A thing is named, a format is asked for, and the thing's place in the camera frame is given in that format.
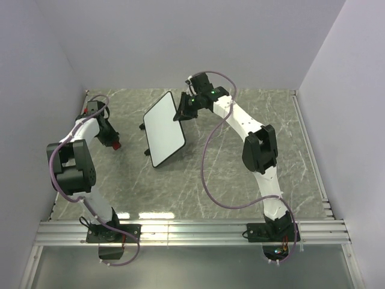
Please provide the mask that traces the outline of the small black-framed whiteboard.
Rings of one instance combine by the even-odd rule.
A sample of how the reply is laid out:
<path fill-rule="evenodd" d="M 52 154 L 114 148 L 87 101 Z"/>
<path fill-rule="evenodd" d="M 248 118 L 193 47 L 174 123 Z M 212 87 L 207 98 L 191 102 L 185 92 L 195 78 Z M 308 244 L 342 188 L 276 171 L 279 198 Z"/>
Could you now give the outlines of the small black-framed whiteboard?
<path fill-rule="evenodd" d="M 154 168 L 159 167 L 186 145 L 186 137 L 178 120 L 171 91 L 164 93 L 145 113 L 140 128 L 145 130 L 149 156 Z"/>

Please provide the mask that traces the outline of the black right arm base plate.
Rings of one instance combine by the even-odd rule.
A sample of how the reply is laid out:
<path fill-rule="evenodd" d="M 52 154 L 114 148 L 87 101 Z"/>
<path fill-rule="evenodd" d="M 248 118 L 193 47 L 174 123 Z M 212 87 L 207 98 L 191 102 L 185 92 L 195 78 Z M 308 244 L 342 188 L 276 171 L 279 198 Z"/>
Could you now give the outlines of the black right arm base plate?
<path fill-rule="evenodd" d="M 294 224 L 276 226 L 273 223 L 248 223 L 242 237 L 249 243 L 294 242 Z"/>

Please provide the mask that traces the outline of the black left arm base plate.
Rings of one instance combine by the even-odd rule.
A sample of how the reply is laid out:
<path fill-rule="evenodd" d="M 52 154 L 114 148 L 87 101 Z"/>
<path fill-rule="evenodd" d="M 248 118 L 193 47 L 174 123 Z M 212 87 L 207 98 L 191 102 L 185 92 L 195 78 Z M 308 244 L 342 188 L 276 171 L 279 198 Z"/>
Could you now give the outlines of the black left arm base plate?
<path fill-rule="evenodd" d="M 140 239 L 141 235 L 141 225 L 140 224 L 122 224 L 118 225 L 118 229 L 121 231 L 125 231 L 133 235 L 137 240 Z M 128 237 L 125 234 L 120 232 L 116 232 L 102 225 L 91 225 L 88 229 L 86 243 L 135 243 L 136 241 Z"/>

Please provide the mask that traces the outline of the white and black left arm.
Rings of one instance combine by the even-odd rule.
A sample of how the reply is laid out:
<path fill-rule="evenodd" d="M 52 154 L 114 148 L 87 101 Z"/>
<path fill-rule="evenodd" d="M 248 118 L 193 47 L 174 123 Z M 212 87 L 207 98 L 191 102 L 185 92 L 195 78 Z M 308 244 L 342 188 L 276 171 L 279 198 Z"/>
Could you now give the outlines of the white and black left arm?
<path fill-rule="evenodd" d="M 108 103 L 91 98 L 68 135 L 47 145 L 46 153 L 54 189 L 88 211 L 89 219 L 80 217 L 81 224 L 92 236 L 115 242 L 121 237 L 122 227 L 113 207 L 95 187 L 96 169 L 88 148 L 94 138 L 114 150 L 121 147 L 119 133 L 110 124 L 109 116 Z"/>

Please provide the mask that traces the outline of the red and black eraser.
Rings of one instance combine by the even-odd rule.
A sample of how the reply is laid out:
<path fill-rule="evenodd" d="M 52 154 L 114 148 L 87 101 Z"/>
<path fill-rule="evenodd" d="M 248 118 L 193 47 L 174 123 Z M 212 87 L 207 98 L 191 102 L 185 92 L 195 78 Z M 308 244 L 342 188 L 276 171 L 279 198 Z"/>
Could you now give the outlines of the red and black eraser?
<path fill-rule="evenodd" d="M 119 141 L 114 141 L 113 143 L 112 143 L 112 148 L 116 151 L 116 150 L 118 150 L 118 149 L 120 149 L 121 148 L 121 144 L 120 144 L 120 142 Z"/>

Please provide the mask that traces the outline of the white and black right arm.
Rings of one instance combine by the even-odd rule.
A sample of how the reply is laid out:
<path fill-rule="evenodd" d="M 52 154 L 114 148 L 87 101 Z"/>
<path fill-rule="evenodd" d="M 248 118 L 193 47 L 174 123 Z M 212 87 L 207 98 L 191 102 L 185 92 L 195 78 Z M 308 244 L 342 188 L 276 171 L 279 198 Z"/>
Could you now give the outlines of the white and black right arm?
<path fill-rule="evenodd" d="M 282 198 L 277 176 L 278 147 L 274 127 L 251 117 L 236 103 L 237 92 L 229 93 L 222 86 L 214 87 L 208 75 L 209 72 L 205 71 L 187 78 L 188 90 L 181 94 L 173 119 L 195 119 L 201 109 L 208 109 L 221 117 L 219 125 L 227 123 L 243 142 L 242 162 L 254 175 L 261 193 L 261 197 L 251 204 L 263 203 L 267 237 L 277 241 L 291 231 L 297 235 L 294 214 Z"/>

